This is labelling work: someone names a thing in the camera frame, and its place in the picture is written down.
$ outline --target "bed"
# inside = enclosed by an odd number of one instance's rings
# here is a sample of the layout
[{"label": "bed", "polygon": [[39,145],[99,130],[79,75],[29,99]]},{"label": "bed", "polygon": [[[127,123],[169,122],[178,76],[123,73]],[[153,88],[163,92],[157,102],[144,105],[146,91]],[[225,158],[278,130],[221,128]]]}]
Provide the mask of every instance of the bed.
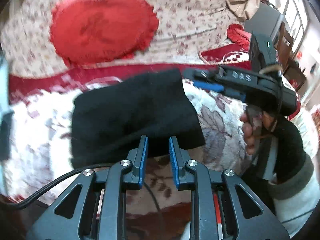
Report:
[{"label": "bed", "polygon": [[[137,53],[131,60],[87,66],[90,69],[68,69],[48,40],[50,11],[57,1],[25,0],[17,9],[14,4],[17,0],[12,0],[9,18],[1,29],[1,45],[11,64],[10,85],[14,84],[10,89],[14,111],[11,158],[2,168],[6,195],[15,202],[72,170],[69,159],[73,99],[83,90],[122,82],[138,70],[165,69],[171,63],[203,67],[199,51],[230,44],[226,36],[228,26],[241,24],[225,0],[147,0],[154,5],[160,19],[147,51]],[[183,81],[183,86],[197,111],[206,140],[203,147],[189,150],[191,157],[208,168],[217,171],[231,168],[239,173],[250,161],[239,121],[245,105],[200,90],[188,80]],[[318,141],[313,138],[312,122],[302,124],[298,117],[293,122],[303,131],[306,152],[314,156]],[[50,205],[74,178],[57,185],[39,200]],[[146,182],[167,223],[175,223],[177,230],[169,229],[167,234],[170,237],[181,234],[189,221],[190,194],[175,190],[168,155],[148,159]],[[155,211],[144,188],[127,193],[129,227],[139,228],[149,236],[156,235],[155,226],[142,226],[152,220]]]}]

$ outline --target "window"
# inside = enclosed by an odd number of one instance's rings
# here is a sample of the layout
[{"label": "window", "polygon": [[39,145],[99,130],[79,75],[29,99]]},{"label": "window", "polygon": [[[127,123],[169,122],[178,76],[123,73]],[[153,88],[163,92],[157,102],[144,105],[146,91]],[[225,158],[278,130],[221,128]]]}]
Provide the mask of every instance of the window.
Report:
[{"label": "window", "polygon": [[269,0],[269,2],[284,15],[288,23],[287,31],[294,38],[292,51],[296,53],[308,26],[308,16],[303,0]]}]

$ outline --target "finger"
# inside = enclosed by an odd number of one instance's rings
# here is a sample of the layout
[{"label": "finger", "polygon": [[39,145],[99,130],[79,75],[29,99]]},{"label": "finger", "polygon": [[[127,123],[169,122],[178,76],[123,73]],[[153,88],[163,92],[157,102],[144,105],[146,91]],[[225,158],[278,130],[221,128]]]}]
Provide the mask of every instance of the finger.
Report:
[{"label": "finger", "polygon": [[245,148],[245,150],[247,151],[247,154],[249,154],[249,155],[253,155],[254,154],[254,146],[247,146]]},{"label": "finger", "polygon": [[245,122],[242,126],[242,131],[245,137],[249,137],[252,135],[252,126],[248,122]]},{"label": "finger", "polygon": [[267,130],[269,130],[273,120],[274,117],[271,117],[267,112],[263,112],[262,123]]},{"label": "finger", "polygon": [[255,139],[253,135],[250,137],[244,137],[244,142],[249,146],[252,146],[252,145],[254,146],[254,141]]},{"label": "finger", "polygon": [[241,122],[248,122],[248,116],[247,113],[244,112],[241,116],[240,116],[240,121]]}]

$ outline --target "red pillow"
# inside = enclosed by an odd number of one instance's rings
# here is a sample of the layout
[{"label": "red pillow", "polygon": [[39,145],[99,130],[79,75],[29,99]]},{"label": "red pillow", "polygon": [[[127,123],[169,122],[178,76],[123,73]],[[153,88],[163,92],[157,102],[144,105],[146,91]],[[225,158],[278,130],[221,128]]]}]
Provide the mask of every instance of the red pillow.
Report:
[{"label": "red pillow", "polygon": [[65,0],[52,10],[51,42],[67,66],[133,57],[159,20],[145,0]]}]

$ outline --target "metal screw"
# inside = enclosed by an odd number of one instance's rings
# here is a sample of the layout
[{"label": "metal screw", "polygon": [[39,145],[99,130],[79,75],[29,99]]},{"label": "metal screw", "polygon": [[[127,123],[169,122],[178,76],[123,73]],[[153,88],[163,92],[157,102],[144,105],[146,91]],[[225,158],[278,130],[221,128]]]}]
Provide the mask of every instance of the metal screw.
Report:
[{"label": "metal screw", "polygon": [[195,161],[195,160],[188,160],[187,163],[189,166],[196,166],[198,164],[197,161]]},{"label": "metal screw", "polygon": [[233,170],[230,170],[230,169],[225,170],[224,173],[225,173],[227,176],[230,176],[230,177],[235,174],[235,172],[234,172]]},{"label": "metal screw", "polygon": [[208,76],[207,73],[204,72],[204,71],[201,71],[201,75],[202,75],[203,77],[207,77],[207,76]]},{"label": "metal screw", "polygon": [[84,176],[90,176],[93,174],[93,170],[92,169],[86,169],[83,171],[83,175]]},{"label": "metal screw", "polygon": [[125,160],[122,160],[122,161],[120,162],[120,164],[121,164],[122,166],[128,166],[128,165],[130,165],[130,161],[127,160],[127,159],[125,159]]}]

